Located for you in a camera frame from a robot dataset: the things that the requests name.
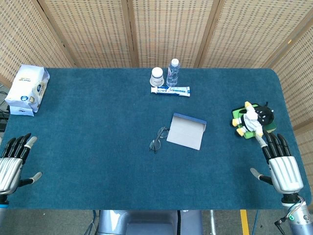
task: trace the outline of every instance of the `white cup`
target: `white cup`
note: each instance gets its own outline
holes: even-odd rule
[[[150,84],[153,87],[160,87],[164,84],[163,70],[159,67],[152,69]]]

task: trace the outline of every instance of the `water bottle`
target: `water bottle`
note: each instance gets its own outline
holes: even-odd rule
[[[180,68],[180,65],[179,65],[178,59],[173,59],[168,66],[168,72],[167,72],[167,78],[166,78],[166,85],[168,87],[176,86],[177,81],[178,81],[179,68]]]

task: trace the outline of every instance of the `blue carpet tabletop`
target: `blue carpet tabletop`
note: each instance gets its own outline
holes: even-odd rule
[[[269,175],[255,138],[235,135],[231,111],[245,101],[274,110],[277,130],[309,183],[281,85],[269,69],[181,69],[179,86],[191,96],[150,93],[151,69],[48,69],[50,81],[34,117],[11,115],[1,149],[31,132],[38,140],[22,178],[33,185],[8,197],[30,209],[280,209],[275,189],[250,173]],[[200,151],[161,140],[149,144],[173,113],[207,121]]]

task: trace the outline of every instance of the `plush toy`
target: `plush toy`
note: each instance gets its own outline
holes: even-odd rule
[[[274,120],[273,110],[267,107],[267,104],[254,108],[251,103],[245,102],[246,113],[240,118],[234,118],[231,122],[235,127],[239,124],[242,125],[241,128],[236,130],[240,136],[243,136],[247,131],[255,131],[256,135],[262,137],[262,126],[268,125]]]

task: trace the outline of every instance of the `silver robotic hand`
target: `silver robotic hand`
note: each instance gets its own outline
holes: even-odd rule
[[[33,177],[21,180],[21,172],[26,162],[29,151],[37,137],[32,137],[30,133],[18,138],[12,138],[5,145],[0,158],[0,225],[4,218],[9,202],[7,196],[14,193],[18,187],[33,184],[42,176],[38,172]]]
[[[264,136],[267,143],[258,135],[256,139],[268,163],[271,177],[260,174],[254,168],[250,171],[258,180],[273,185],[278,193],[283,194],[282,205],[286,215],[274,224],[283,235],[285,233],[280,225],[286,220],[289,221],[294,235],[313,235],[313,223],[308,207],[305,200],[298,194],[303,188],[303,182],[288,143],[280,134],[275,136],[273,133],[264,131]]]

